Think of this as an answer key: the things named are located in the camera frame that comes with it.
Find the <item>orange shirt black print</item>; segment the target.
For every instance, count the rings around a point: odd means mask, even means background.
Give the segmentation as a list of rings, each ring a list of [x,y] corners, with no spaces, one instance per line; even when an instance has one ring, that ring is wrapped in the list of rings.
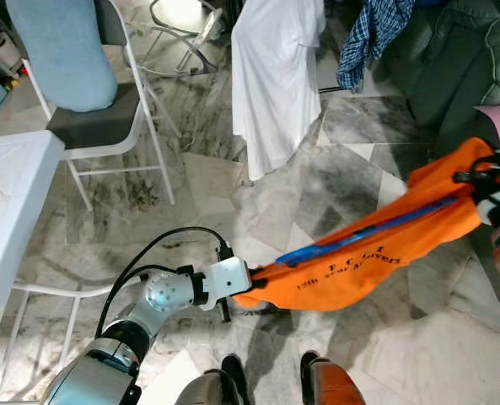
[[[487,140],[466,139],[455,151],[412,172],[406,192],[396,200],[315,243],[345,238],[355,230],[444,197],[457,197],[455,205],[297,266],[280,265],[276,259],[271,265],[258,267],[250,275],[252,289],[235,294],[235,304],[242,308],[270,304],[293,311],[338,311],[368,297],[396,270],[481,226],[470,196],[472,186],[457,184],[454,174],[493,151]]]

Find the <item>dark green sofa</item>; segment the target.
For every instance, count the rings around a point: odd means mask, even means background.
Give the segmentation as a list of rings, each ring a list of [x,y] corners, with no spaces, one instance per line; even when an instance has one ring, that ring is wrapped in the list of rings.
[[[497,142],[481,105],[500,105],[500,0],[415,7],[382,66],[407,99],[432,157],[468,138]]]

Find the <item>blue plaid shirt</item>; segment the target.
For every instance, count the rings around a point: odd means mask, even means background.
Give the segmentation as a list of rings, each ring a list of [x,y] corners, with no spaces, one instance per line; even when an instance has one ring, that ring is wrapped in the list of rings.
[[[377,61],[411,20],[416,0],[360,0],[360,10],[338,54],[339,89],[361,89],[365,71]]]

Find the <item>white shirt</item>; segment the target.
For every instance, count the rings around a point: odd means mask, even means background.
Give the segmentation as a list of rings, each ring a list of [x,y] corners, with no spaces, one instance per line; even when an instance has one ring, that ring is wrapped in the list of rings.
[[[296,154],[320,114],[315,52],[324,0],[245,0],[231,35],[233,132],[247,177],[259,181]]]

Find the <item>white folding chair grey seat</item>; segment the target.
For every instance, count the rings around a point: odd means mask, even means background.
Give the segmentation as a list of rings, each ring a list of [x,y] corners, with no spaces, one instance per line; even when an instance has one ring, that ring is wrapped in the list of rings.
[[[37,97],[46,116],[45,129],[53,132],[64,145],[63,161],[73,178],[73,184],[83,199],[84,207],[92,211],[93,204],[85,191],[84,177],[102,175],[102,170],[81,170],[78,159],[115,157],[130,152],[137,146],[142,132],[152,139],[154,165],[122,167],[123,173],[152,172],[156,170],[164,182],[169,203],[175,203],[174,189],[160,145],[157,118],[169,119],[169,113],[158,100],[144,70],[134,57],[131,30],[123,12],[114,0],[95,0],[98,10],[100,39],[108,62],[118,84],[117,94],[110,107],[102,111],[73,112],[57,107],[39,89],[37,78],[30,72],[30,60],[25,51],[24,66],[29,71]]]

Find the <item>light blue pillow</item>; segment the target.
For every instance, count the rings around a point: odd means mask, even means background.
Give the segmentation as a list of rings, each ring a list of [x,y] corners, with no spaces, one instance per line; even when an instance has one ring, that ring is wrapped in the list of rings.
[[[47,100],[73,112],[110,107],[118,84],[95,0],[4,0],[4,7]]]

